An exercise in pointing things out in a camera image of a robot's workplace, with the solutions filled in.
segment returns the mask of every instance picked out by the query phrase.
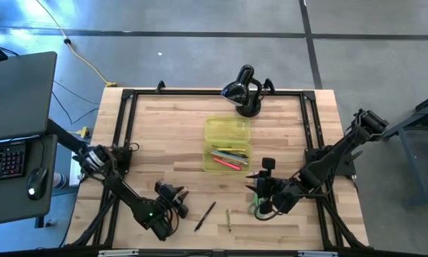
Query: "red marker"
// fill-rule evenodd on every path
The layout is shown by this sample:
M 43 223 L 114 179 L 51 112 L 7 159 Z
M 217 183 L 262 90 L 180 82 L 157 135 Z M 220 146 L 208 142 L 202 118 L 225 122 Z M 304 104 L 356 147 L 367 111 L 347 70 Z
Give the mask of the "red marker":
M 214 161 L 216 161 L 216 162 L 218 162 L 218 163 L 221 163 L 221 164 L 223 164 L 223 165 L 226 165 L 226 166 L 228 166 L 229 168 L 233 168 L 233 169 L 235 169 L 235 170 L 237 170 L 237 171 L 242 171 L 242 168 L 241 168 L 241 167 L 236 166 L 236 165 L 233 165 L 233 164 L 231 164 L 231 163 L 227 163 L 226 161 L 222 161 L 222 160 L 220 160 L 219 158 L 214 157 Z

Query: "green object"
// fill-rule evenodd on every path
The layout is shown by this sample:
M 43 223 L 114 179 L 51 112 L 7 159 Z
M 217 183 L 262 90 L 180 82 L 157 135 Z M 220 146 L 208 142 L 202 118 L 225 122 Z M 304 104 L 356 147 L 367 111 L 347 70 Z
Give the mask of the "green object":
M 257 179 L 254 179 L 254 186 L 257 187 Z M 249 214 L 250 215 L 255 215 L 255 209 L 257 208 L 257 206 L 259 204 L 261 204 L 264 201 L 263 198 L 258 198 L 258 195 L 256 193 L 254 193 L 254 200 L 250 203 L 249 205 Z M 261 214 L 259 211 L 257 211 L 257 216 L 258 218 L 263 218 L 264 214 Z
M 229 209 L 227 209 L 228 231 L 231 232 L 231 219 L 229 218 Z
M 250 141 L 250 120 L 242 117 L 211 117 L 204 124 L 202 167 L 205 171 L 244 174 L 252 169 L 252 147 L 247 143 Z M 241 171 L 214 161 L 214 157 L 209 152 L 217 148 L 244 149 L 247 158 L 247 165 L 241 164 Z

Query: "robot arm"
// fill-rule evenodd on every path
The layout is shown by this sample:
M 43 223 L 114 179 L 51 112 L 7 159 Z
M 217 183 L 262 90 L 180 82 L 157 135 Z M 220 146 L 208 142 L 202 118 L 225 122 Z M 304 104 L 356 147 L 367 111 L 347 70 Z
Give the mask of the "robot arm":
M 154 190 L 159 197 L 154 200 L 144 198 L 134 192 L 123 180 L 119 169 L 129 165 L 132 150 L 130 148 L 96 146 L 86 153 L 74 157 L 89 178 L 101 182 L 120 200 L 130 207 L 134 219 L 145 229 L 151 228 L 159 240 L 165 241 L 176 228 L 172 228 L 172 217 L 185 218 L 188 208 L 183 204 L 188 191 L 181 193 L 183 186 L 174 188 L 172 185 L 158 181 Z
M 255 191 L 259 198 L 264 198 L 267 201 L 267 204 L 265 203 L 260 207 L 260 213 L 270 213 L 272 206 L 277 208 L 278 213 L 288 213 L 303 197 L 326 196 L 316 193 L 324 183 L 332 183 L 334 171 L 341 157 L 352 152 L 363 143 L 380 140 L 388 125 L 387 121 L 372 111 L 360 109 L 354 116 L 355 120 L 350 126 L 351 130 L 344 138 L 334 146 L 328 146 L 319 151 L 315 158 L 316 161 L 312 161 L 299 169 L 291 178 L 273 178 L 271 169 L 274 167 L 248 177 L 257 179 L 256 187 L 248 187 Z

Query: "yellow plastic container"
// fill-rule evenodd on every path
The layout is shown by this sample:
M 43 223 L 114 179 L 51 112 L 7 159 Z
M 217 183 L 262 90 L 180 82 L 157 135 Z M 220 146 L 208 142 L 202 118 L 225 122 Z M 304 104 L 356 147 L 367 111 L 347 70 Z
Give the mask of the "yellow plastic container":
M 203 169 L 205 171 L 216 171 L 222 173 L 249 173 L 252 168 L 252 147 L 248 144 L 250 141 L 250 120 L 236 117 L 212 117 L 206 120 L 204 124 L 203 145 Z M 248 156 L 244 158 L 247 164 L 240 163 L 241 168 L 237 171 L 224 164 L 214 161 L 219 158 L 210 153 L 219 148 L 243 149 L 238 151 Z

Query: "cable on floor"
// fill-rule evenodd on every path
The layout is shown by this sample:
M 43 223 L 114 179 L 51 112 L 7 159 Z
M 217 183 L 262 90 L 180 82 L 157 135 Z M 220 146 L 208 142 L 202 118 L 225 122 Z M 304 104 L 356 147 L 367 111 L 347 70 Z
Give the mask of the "cable on floor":
M 106 87 L 110 87 L 110 86 L 117 86 L 118 83 L 117 82 L 110 82 L 107 81 L 102 75 L 101 73 L 98 71 L 98 69 L 96 69 L 92 64 L 90 64 L 86 59 L 82 58 L 80 55 L 78 55 L 75 50 L 72 48 L 71 46 L 71 39 L 69 39 L 66 34 L 64 33 L 63 29 L 61 28 L 61 26 L 58 24 L 58 22 L 56 21 L 56 19 L 51 15 L 50 11 L 47 10 L 47 8 L 45 8 L 45 6 L 39 1 L 36 0 L 39 5 L 44 8 L 45 12 L 51 17 L 51 19 L 55 22 L 55 24 L 58 26 L 58 29 L 61 31 L 61 33 L 63 34 L 64 37 L 64 43 L 69 47 L 69 50 L 71 50 L 72 54 L 75 55 L 77 58 L 79 58 L 80 60 L 82 60 L 86 65 L 90 66 L 90 68 L 92 68 L 94 70 L 94 72 L 96 72 L 96 74 L 98 74 L 99 78 L 102 79 L 102 81 L 104 81 L 104 83 L 106 84 Z
M 5 51 L 5 52 L 6 52 L 6 53 L 8 53 L 8 54 L 13 54 L 13 55 L 15 55 L 15 56 L 19 56 L 19 54 L 18 54 L 18 53 L 14 52 L 14 51 L 12 51 L 12 50 L 5 49 L 4 47 L 0 47 L 0 49 L 1 49 L 2 51 Z
M 68 116 L 69 122 L 71 123 L 71 125 L 74 125 L 75 123 L 77 123 L 78 121 L 80 121 L 81 119 L 83 119 L 85 116 L 89 115 L 90 113 L 99 110 L 99 108 L 95 108 L 92 109 L 90 111 L 88 111 L 86 114 L 80 116 L 80 118 L 78 118 L 75 121 L 72 121 L 71 116 L 69 115 L 68 111 L 66 111 L 66 109 L 64 108 L 63 104 L 61 104 L 61 102 L 58 100 L 58 97 L 56 97 L 56 94 L 52 91 L 51 94 L 54 95 L 55 100 L 58 102 L 58 104 L 60 105 L 60 107 L 63 109 L 64 113 Z
M 73 94 L 73 95 L 75 95 L 75 96 L 79 97 L 80 99 L 82 99 L 82 100 L 84 100 L 84 101 L 87 101 L 87 102 L 89 102 L 89 103 L 91 103 L 91 104 L 99 105 L 99 103 L 96 103 L 96 102 L 93 102 L 93 101 L 87 100 L 87 99 L 85 99 L 85 98 L 81 97 L 80 95 L 78 95 L 78 94 L 74 93 L 73 91 L 69 90 L 67 87 L 65 87 L 65 86 L 61 85 L 58 81 L 54 80 L 54 82 L 55 82 L 56 84 L 58 84 L 58 86 L 62 87 L 63 89 L 66 89 L 69 93 L 71 93 L 71 94 Z

